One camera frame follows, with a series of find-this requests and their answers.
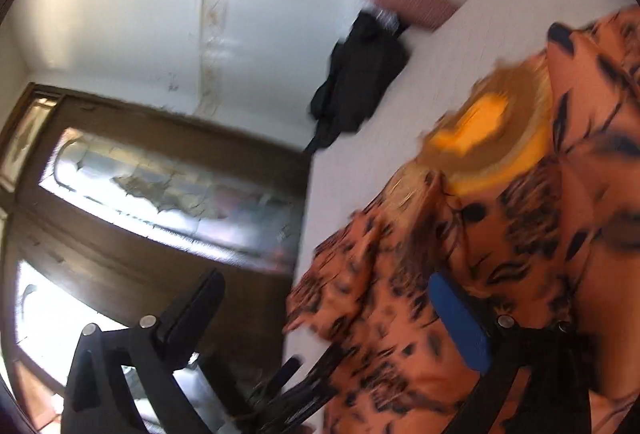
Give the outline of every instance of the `orange garment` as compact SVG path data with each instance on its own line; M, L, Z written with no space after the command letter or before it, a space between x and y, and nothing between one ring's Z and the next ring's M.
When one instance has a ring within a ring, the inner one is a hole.
M306 325L347 351L326 432L439 434L464 403L479 375L426 292L443 264L523 326L575 319L593 335L592 429L614 431L640 388L639 23L634 8L583 30L554 24L545 52L476 85L417 159L318 246L286 329ZM461 155L450 144L487 93L508 105L492 109L499 122L476 120ZM517 432L527 378L492 433Z

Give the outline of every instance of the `silver bolt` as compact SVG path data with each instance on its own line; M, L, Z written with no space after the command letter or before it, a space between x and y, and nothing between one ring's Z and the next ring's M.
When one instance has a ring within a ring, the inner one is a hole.
M82 334L85 337L88 337L89 335L93 335L95 333L96 327L97 326L93 323L87 324L84 328L82 328Z
M509 329L513 328L516 324L516 321L513 319L511 315L500 315L498 317L498 325L501 328Z
M153 315L145 315L140 319L140 327L147 329L153 327L156 324L156 317Z

